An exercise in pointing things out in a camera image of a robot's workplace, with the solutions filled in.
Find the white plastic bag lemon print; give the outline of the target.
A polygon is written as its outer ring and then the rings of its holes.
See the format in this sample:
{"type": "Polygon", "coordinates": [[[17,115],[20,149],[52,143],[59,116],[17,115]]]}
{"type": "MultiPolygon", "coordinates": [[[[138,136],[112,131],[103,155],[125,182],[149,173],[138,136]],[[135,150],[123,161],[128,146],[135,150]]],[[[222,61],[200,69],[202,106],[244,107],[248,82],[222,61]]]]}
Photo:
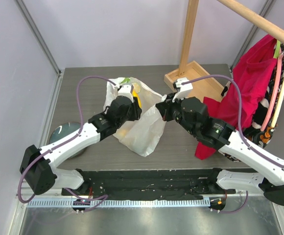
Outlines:
{"type": "Polygon", "coordinates": [[[141,118],[125,122],[113,136],[131,151],[146,157],[155,150],[164,132],[166,123],[155,107],[155,104],[162,101],[163,96],[134,77],[114,78],[111,82],[133,85],[142,106],[141,118]]]}

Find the yellow banana bunch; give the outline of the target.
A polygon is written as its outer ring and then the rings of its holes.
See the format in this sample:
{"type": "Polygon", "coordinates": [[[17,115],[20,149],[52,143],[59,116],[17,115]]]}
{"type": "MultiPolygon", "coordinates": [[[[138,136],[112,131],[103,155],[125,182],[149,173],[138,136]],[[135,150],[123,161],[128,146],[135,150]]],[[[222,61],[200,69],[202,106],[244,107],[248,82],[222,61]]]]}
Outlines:
{"type": "Polygon", "coordinates": [[[141,100],[139,98],[138,93],[135,90],[132,91],[132,96],[137,99],[139,107],[142,108],[141,100]]]}

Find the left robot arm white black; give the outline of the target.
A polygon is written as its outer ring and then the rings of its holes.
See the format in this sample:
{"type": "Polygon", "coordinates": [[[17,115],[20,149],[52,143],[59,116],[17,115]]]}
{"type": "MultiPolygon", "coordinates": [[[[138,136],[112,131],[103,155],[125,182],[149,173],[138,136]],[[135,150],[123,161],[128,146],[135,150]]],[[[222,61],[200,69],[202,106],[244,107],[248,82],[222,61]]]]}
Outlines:
{"type": "Polygon", "coordinates": [[[62,170],[58,166],[82,149],[113,135],[125,122],[140,119],[141,113],[137,97],[117,96],[106,111],[94,115],[68,136],[40,148],[29,146],[24,152],[20,173],[35,195],[62,188],[85,195],[91,184],[85,173],[80,169],[62,170]]]}

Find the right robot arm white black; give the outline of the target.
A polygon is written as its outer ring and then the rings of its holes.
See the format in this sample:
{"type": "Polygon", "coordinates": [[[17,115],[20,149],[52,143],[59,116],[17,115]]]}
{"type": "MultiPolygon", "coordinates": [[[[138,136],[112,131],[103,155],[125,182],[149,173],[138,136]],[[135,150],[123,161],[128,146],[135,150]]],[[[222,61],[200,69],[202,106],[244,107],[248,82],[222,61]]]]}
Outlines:
{"type": "Polygon", "coordinates": [[[226,122],[212,118],[207,106],[195,97],[174,99],[169,94],[155,106],[164,121],[176,121],[198,142],[244,162],[254,173],[216,168],[206,181],[208,191],[245,190],[261,193],[271,202],[284,206],[284,160],[245,139],[226,122]]]}

